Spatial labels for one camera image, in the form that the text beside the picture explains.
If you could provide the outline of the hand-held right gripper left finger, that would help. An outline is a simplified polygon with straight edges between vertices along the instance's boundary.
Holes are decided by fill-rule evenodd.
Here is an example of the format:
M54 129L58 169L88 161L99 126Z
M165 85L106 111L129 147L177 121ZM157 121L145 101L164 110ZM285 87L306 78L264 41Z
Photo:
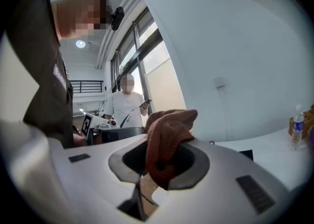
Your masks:
M57 224L146 224L141 175L123 156L146 142L144 134L120 141L64 149L48 139L49 209Z

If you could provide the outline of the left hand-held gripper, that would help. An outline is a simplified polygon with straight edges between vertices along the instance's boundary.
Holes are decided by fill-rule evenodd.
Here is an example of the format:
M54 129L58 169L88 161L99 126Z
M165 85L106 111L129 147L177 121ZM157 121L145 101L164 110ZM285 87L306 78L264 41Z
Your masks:
M105 118L95 116L89 113L84 114L84 120L81 127L81 134L83 137L87 138L93 128L100 129L118 129L120 126L117 124L116 120L107 120Z

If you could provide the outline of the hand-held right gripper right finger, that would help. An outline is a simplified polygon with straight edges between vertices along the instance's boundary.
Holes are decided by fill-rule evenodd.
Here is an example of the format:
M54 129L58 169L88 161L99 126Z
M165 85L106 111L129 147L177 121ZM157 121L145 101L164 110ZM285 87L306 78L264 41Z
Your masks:
M193 140L194 164L169 182L149 224L271 224L287 209L284 184L242 153Z

